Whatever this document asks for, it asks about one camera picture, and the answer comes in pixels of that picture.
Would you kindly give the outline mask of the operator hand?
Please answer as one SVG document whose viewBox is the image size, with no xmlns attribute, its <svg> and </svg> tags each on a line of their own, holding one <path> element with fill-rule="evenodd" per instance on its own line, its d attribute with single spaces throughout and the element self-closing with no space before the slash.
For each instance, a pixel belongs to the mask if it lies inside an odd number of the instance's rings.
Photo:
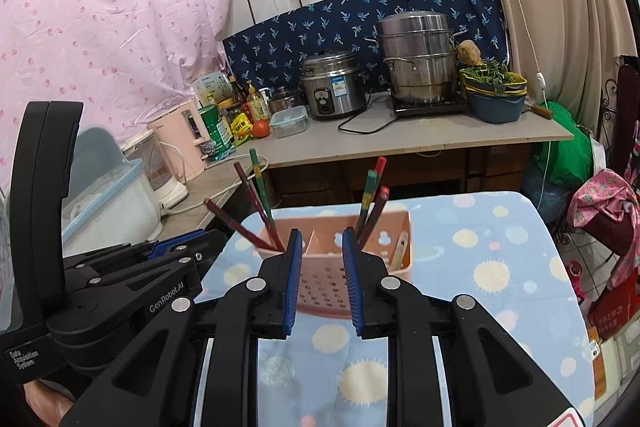
<svg viewBox="0 0 640 427">
<path fill-rule="evenodd" d="M 24 384 L 26 401 L 36 415 L 49 427 L 58 427 L 74 403 L 41 381 Z"/>
</svg>

